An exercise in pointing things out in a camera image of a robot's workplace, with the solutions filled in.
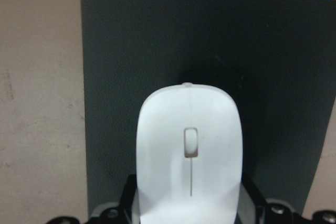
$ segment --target black leather mat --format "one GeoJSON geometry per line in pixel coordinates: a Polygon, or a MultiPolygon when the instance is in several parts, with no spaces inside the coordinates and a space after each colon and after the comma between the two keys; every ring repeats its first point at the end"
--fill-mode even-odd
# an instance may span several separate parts
{"type": "Polygon", "coordinates": [[[135,173],[145,98],[182,82],[217,86],[234,98],[244,170],[266,197],[303,210],[336,93],[336,2],[81,4],[90,211],[118,200],[135,173]]]}

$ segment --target beige table surface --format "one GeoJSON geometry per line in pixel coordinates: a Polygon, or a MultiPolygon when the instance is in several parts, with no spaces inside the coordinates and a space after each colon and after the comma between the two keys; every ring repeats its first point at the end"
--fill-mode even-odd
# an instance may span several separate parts
{"type": "MultiPolygon", "coordinates": [[[[336,109],[305,216],[336,207],[336,109]]],[[[0,223],[87,220],[80,0],[0,0],[0,223]]]]}

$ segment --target black mouse pad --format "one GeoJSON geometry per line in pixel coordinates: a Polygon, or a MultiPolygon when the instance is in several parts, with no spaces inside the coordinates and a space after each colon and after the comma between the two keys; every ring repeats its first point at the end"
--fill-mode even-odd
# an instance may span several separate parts
{"type": "Polygon", "coordinates": [[[336,2],[81,4],[90,211],[118,200],[135,173],[136,124],[146,97],[193,82],[233,97],[244,170],[265,197],[302,212],[336,93],[336,2]]]}

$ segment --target wireless mouse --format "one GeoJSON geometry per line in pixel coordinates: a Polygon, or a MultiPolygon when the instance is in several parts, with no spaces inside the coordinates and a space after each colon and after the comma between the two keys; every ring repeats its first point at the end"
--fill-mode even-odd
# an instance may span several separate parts
{"type": "Polygon", "coordinates": [[[141,224],[234,223],[242,127],[226,92],[191,83],[155,91],[136,139],[141,224]]]}

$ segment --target metal bolt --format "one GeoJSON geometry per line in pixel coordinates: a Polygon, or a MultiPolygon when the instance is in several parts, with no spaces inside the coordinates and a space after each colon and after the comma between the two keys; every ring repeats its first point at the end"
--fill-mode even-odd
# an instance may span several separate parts
{"type": "Polygon", "coordinates": [[[118,211],[116,209],[110,209],[110,211],[107,214],[107,217],[109,217],[110,219],[114,219],[118,216],[118,211]]]}
{"type": "Polygon", "coordinates": [[[336,223],[336,216],[328,212],[323,214],[322,219],[329,223],[336,223]]]}
{"type": "Polygon", "coordinates": [[[282,206],[276,205],[272,206],[271,210],[275,212],[276,214],[282,215],[283,212],[285,212],[285,209],[282,206]]]}

